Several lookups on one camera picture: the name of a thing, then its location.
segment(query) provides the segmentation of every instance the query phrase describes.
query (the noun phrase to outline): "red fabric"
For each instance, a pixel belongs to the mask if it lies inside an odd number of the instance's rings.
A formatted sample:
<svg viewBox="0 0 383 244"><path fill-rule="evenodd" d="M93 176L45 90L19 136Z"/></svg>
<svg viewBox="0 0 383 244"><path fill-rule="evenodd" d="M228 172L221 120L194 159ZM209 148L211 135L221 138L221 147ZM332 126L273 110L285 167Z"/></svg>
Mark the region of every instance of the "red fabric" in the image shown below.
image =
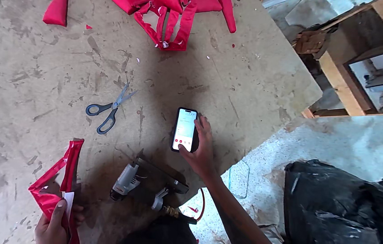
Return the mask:
<svg viewBox="0 0 383 244"><path fill-rule="evenodd" d="M196 13L221 11L221 4L218 0L194 0L197 4Z"/></svg>
<svg viewBox="0 0 383 244"><path fill-rule="evenodd" d="M231 0L219 0L221 7L223 8L223 15L226 19L227 28L231 33L237 31L237 26L235 25L235 18L233 17L233 7Z"/></svg>
<svg viewBox="0 0 383 244"><path fill-rule="evenodd" d="M66 14L68 13L68 0L53 0L48 5L42 19L44 23L66 27Z"/></svg>
<svg viewBox="0 0 383 244"><path fill-rule="evenodd" d="M156 5L158 2L159 4L161 4L161 6L167 7L168 9L171 9L180 14L183 13L181 2L179 0L154 0L154 2L156 3Z"/></svg>
<svg viewBox="0 0 383 244"><path fill-rule="evenodd" d="M60 197L55 194L49 193L41 193L41 189L47 184L47 182L54 177L60 169L64 166L65 168L65 176L62 181L62 185L60 186L60 191L70 192L72 191L71 185L73 181L73 173L76 169L77 160L80 154L81 147L83 145L84 140L81 141L70 141L68 150L66 151L63 158L61 158L57 163L53 165L41 178L39 178L35 183L33 183L29 187L29 191L35 198L36 203L41 208L42 212L47 216L49 220L51 220L51 215L53 214L53 210L56 207L57 203L60 201ZM77 228L74 223L73 213L71 212L71 217L69 218L69 224L66 219L66 214L63 215L62 218L62 226L65 229L71 231L71 239L69 240L69 244L80 244L79 236L77 233Z"/></svg>
<svg viewBox="0 0 383 244"><path fill-rule="evenodd" d="M128 0L112 0L116 5L119 6L123 11L125 11L128 15L133 14L137 11L137 7L131 5L131 2Z"/></svg>
<svg viewBox="0 0 383 244"><path fill-rule="evenodd" d="M156 30L151 27L151 24L145 23L143 21L143 15L147 14L148 11L152 11L158 16ZM163 38L162 33L166 12L167 8L164 6L157 8L151 3L147 3L139 11L134 13L134 19L137 21L137 23L140 24L140 26L145 30L145 32L149 35L149 37L159 49L163 51L185 51L187 49L187 42L190 36L191 27L193 25L194 14L196 13L196 3L191 3L185 7L182 14L178 34L176 35L175 40L172 42L170 41L170 38L173 34L173 28L178 22L179 13L170 10L165 35ZM167 43L167 47L163 47L163 41Z"/></svg>

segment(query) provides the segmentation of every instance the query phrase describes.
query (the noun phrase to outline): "concrete floor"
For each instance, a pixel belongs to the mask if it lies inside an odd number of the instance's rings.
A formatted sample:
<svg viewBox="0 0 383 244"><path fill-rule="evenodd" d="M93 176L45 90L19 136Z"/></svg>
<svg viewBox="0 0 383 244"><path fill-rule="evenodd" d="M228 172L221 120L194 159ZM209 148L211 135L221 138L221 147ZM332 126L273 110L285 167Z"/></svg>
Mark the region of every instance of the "concrete floor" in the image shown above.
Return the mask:
<svg viewBox="0 0 383 244"><path fill-rule="evenodd" d="M239 202L258 225L276 224L283 231L284 166L314 158L364 180L379 181L383 178L383 115L298 118L233 166L231 190L237 198L247 193ZM248 180L246 164L250 168ZM223 179L228 185L229 171ZM200 243L230 243L209 192L204 189L204 193L203 218L191 225L191 230ZM197 208L198 213L189 207ZM199 216L201 194L180 208L186 215Z"/></svg>

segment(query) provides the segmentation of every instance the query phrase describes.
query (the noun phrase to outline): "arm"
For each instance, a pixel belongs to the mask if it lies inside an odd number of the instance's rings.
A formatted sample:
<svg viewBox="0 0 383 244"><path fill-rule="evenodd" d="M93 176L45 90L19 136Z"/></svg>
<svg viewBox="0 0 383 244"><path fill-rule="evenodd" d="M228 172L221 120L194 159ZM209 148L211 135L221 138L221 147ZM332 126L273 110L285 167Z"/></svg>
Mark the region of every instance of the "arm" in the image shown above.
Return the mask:
<svg viewBox="0 0 383 244"><path fill-rule="evenodd" d="M190 153L180 144L179 152L207 186L229 240L232 244L270 244L268 238L259 230L218 175L213 163L211 125L202 115L199 115L199 120L200 123L194 120L199 133L199 148L194 153Z"/></svg>

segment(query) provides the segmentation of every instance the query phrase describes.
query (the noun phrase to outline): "white paper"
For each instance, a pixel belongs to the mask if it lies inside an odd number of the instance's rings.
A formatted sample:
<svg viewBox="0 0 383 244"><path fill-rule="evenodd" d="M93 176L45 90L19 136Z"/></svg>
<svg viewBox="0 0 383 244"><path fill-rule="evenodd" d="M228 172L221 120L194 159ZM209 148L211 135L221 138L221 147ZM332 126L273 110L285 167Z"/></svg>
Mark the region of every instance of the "white paper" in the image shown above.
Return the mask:
<svg viewBox="0 0 383 244"><path fill-rule="evenodd" d="M73 207L73 201L74 201L74 192L65 192L63 193L63 197L67 203L67 207L66 207L66 216L68 217L68 221L69 221L69 218L71 216L71 209Z"/></svg>

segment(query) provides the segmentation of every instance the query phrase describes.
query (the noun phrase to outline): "workbench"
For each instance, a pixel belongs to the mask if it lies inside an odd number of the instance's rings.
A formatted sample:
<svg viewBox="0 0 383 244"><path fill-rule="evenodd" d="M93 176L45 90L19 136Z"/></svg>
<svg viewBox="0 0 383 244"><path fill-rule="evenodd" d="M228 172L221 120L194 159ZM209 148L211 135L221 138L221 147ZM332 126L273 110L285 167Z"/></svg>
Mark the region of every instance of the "workbench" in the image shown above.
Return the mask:
<svg viewBox="0 0 383 244"><path fill-rule="evenodd" d="M196 14L185 52L154 48L133 16L111 1L70 0L66 28L42 22L47 6L48 1L0 0L3 244L34 239L41 210L27 188L73 138L85 139L77 178L86 207L82 243L115 243L154 218L145 214L148 207L129 198L113 202L108 195L142 148L153 163L184 175L190 190L179 203L204 186L179 153L170 151L178 107L209 119L223 173L321 96L259 1L235 1L234 34L221 12ZM127 80L129 92L139 91L120 106L114 127L98 135L108 112L89 117L86 106L114 101Z"/></svg>

